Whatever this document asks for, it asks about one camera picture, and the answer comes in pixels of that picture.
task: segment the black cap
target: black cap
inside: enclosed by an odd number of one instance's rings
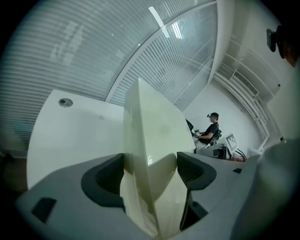
[[[210,116],[215,116],[217,119],[219,118],[219,114],[217,114],[216,112],[213,112]]]

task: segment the wooden floor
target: wooden floor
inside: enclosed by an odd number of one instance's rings
[[[9,159],[3,170],[3,186],[7,188],[13,199],[27,191],[26,181],[27,159]]]

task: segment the window blinds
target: window blinds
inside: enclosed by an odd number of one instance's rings
[[[105,100],[129,59],[161,27],[150,8],[166,24],[208,2],[211,0],[38,3],[15,31],[0,62],[3,147],[27,149],[38,113],[53,89]],[[161,88],[160,92],[173,101],[180,94],[180,87],[184,88],[188,79],[200,72],[212,57],[214,8],[215,5],[206,7],[166,29],[169,38],[159,36],[143,52],[111,102],[123,103],[124,89],[137,75],[148,82],[153,79],[152,86]],[[154,59],[157,62],[150,67]],[[177,78],[173,78],[175,69]]]
[[[130,86],[141,77],[175,103],[214,57],[214,6],[183,17],[140,54],[114,92],[110,103],[123,105]]]

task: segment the white wall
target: white wall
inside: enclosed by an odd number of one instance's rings
[[[217,0],[217,42],[209,82],[219,68],[227,51],[233,30],[234,0]]]
[[[214,80],[198,94],[183,114],[195,129],[205,131],[210,124],[206,116],[212,112],[219,114],[222,136],[232,132],[240,145],[239,149],[245,154],[248,147],[257,149],[263,142],[260,131],[248,112]]]
[[[292,67],[267,46],[266,30],[276,31],[278,19],[259,0],[235,0],[234,25],[231,41],[223,64],[230,67],[232,74],[238,70],[260,92],[268,102],[291,76]],[[225,69],[220,73],[225,77]]]
[[[292,78],[267,106],[285,139],[300,137],[300,58]]]

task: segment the ceiling light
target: ceiling light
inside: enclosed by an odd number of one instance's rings
[[[160,16],[158,15],[157,11],[154,9],[154,7],[150,7],[149,10],[152,13],[152,15],[154,16],[154,18],[157,21],[157,23],[159,24],[159,26],[162,28],[163,34],[165,35],[165,37],[169,38],[170,35],[167,32],[167,29],[165,28],[165,25],[164,25],[163,21],[161,20]]]
[[[172,24],[172,27],[173,27],[176,38],[182,38],[177,22]]]

